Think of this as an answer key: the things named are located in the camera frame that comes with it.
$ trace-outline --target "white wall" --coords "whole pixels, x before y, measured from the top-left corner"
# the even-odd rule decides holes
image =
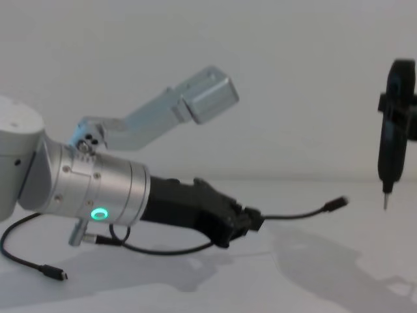
[[[82,116],[122,117],[214,64],[240,104],[124,156],[166,176],[376,179],[379,93],[394,58],[417,57],[416,9],[394,0],[2,0],[0,93],[38,109],[66,141]]]

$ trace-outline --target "metal connector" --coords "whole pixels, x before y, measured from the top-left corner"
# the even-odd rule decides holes
[[[92,243],[95,244],[97,241],[97,235],[93,234],[93,233],[86,233],[84,234],[83,237],[83,242],[84,243]]]

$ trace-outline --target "black cable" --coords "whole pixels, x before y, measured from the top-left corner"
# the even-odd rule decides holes
[[[330,202],[327,202],[324,206],[320,209],[302,213],[297,215],[265,215],[265,220],[301,220],[303,218],[313,217],[315,215],[319,215],[321,213],[331,213],[337,209],[340,209],[348,204],[348,200],[345,197],[336,198]]]
[[[191,254],[191,253],[196,253],[196,252],[202,251],[202,250],[210,248],[211,246],[214,245],[213,243],[206,243],[206,244],[203,244],[201,246],[196,246],[194,248],[183,249],[183,250],[171,250],[171,251],[149,250],[149,249],[145,249],[145,248],[139,248],[137,246],[132,246],[132,245],[129,245],[128,243],[126,243],[126,241],[129,238],[129,235],[130,235],[130,227],[127,227],[126,235],[124,236],[123,239],[120,239],[116,235],[114,227],[113,227],[112,224],[109,225],[109,231],[110,231],[110,234],[111,234],[111,238],[113,240],[116,240],[116,241],[120,242],[121,246],[125,247],[126,249],[134,251],[134,252],[148,254],[148,255],[151,255],[151,256],[182,256],[182,255],[185,255],[185,254]]]
[[[21,225],[23,223],[26,223],[26,222],[34,219],[35,217],[38,217],[39,215],[40,215],[39,213],[35,213],[35,214],[24,217],[23,219],[18,220],[17,222],[13,223],[12,225],[10,225],[5,230],[5,232],[3,233],[3,235],[1,236],[1,239],[0,239],[0,252],[2,253],[2,255],[4,255],[6,258],[8,258],[8,259],[10,259],[10,260],[12,260],[16,263],[22,264],[24,266],[32,267],[33,269],[38,269],[38,270],[40,268],[39,264],[35,264],[35,263],[29,262],[29,261],[25,261],[21,258],[18,258],[17,256],[12,255],[9,251],[7,251],[6,248],[5,248],[5,242],[6,242],[6,239],[9,235],[9,233],[14,228],[18,227],[19,225]]]
[[[266,215],[262,216],[264,220],[299,220],[302,218],[309,218],[313,217],[315,215],[321,214],[321,213],[330,213],[337,209],[340,209],[341,207],[344,207],[348,204],[347,198],[340,197],[337,199],[334,199],[328,203],[326,203],[323,207],[321,207],[318,210],[309,212],[309,213],[303,213],[298,215]],[[24,217],[17,222],[10,225],[0,239],[0,253],[4,255],[6,258],[22,264],[24,266],[36,269],[40,272],[42,272],[45,276],[56,279],[56,280],[64,280],[68,279],[66,273],[62,269],[58,269],[56,267],[50,266],[50,265],[39,265],[35,264],[26,260],[23,260],[21,258],[18,258],[17,256],[12,255],[9,251],[5,248],[5,242],[7,237],[10,235],[11,231],[17,228],[18,226],[22,225],[23,223],[26,223],[38,216],[40,216],[40,213],[35,213],[32,215],[29,215],[27,217]],[[195,252],[202,251],[204,249],[210,248],[213,246],[213,243],[206,243],[201,246],[196,246],[194,248],[184,249],[184,250],[172,250],[172,251],[161,251],[161,250],[149,250],[145,248],[139,248],[136,246],[129,245],[127,242],[129,236],[130,236],[130,227],[127,227],[126,235],[123,237],[123,239],[120,239],[117,237],[114,227],[112,224],[109,225],[109,230],[111,234],[111,238],[97,235],[96,236],[96,244],[103,244],[103,245],[116,245],[116,246],[123,246],[128,250],[139,252],[143,254],[148,254],[152,256],[180,256],[184,254],[191,254]]]
[[[20,220],[18,220],[17,222],[13,223],[12,225],[10,225],[5,232],[3,233],[3,235],[1,236],[0,239],[0,252],[2,255],[4,255],[6,258],[22,264],[24,266],[30,267],[32,269],[36,269],[38,271],[40,271],[41,273],[43,273],[45,276],[56,279],[56,280],[65,280],[68,279],[68,276],[66,275],[66,273],[62,270],[62,269],[58,269],[56,267],[44,264],[44,265],[39,265],[39,264],[35,264],[26,260],[23,260],[21,258],[18,258],[17,256],[14,256],[13,254],[11,254],[9,251],[6,250],[5,248],[5,243],[6,243],[6,239],[9,236],[9,234],[11,233],[12,230],[14,230],[15,228],[17,228],[18,226],[22,225],[23,223],[26,223],[32,219],[34,219],[35,217],[40,216],[40,213],[35,213],[35,214],[31,214],[27,217],[24,217]]]
[[[318,209],[316,211],[302,213],[298,215],[265,215],[265,220],[301,220],[303,218],[313,217],[323,213],[323,209]]]

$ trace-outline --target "screw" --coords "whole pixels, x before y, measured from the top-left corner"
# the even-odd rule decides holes
[[[82,153],[88,153],[90,151],[90,146],[84,140],[80,140],[77,143],[77,149],[80,150]]]
[[[62,194],[57,194],[54,198],[53,198],[57,203],[61,203],[63,201],[63,195]]]

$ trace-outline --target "electric screwdriver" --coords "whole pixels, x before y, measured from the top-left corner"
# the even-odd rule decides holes
[[[386,93],[380,97],[378,110],[384,114],[379,146],[378,174],[384,192],[384,209],[394,183],[403,173],[407,134],[410,127],[409,108],[414,98],[415,61],[395,60],[388,74]]]

